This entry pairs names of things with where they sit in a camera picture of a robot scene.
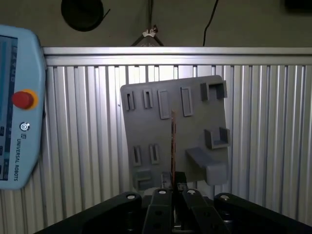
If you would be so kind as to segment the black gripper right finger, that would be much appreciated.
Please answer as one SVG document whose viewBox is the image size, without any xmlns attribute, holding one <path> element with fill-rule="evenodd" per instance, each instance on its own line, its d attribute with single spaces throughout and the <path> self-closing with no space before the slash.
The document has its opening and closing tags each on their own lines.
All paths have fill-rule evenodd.
<svg viewBox="0 0 312 234">
<path fill-rule="evenodd" d="M 213 199 L 187 185 L 184 172 L 174 175 L 177 216 L 194 234 L 310 234 L 309 225 L 230 193 Z"/>
</svg>

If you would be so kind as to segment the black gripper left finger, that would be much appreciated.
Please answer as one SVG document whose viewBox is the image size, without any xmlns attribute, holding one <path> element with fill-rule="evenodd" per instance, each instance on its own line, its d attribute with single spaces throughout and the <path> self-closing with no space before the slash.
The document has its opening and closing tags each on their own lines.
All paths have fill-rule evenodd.
<svg viewBox="0 0 312 234">
<path fill-rule="evenodd" d="M 161 175 L 152 195 L 124 192 L 44 228 L 41 234 L 170 234 L 173 225 L 172 176 Z"/>
</svg>

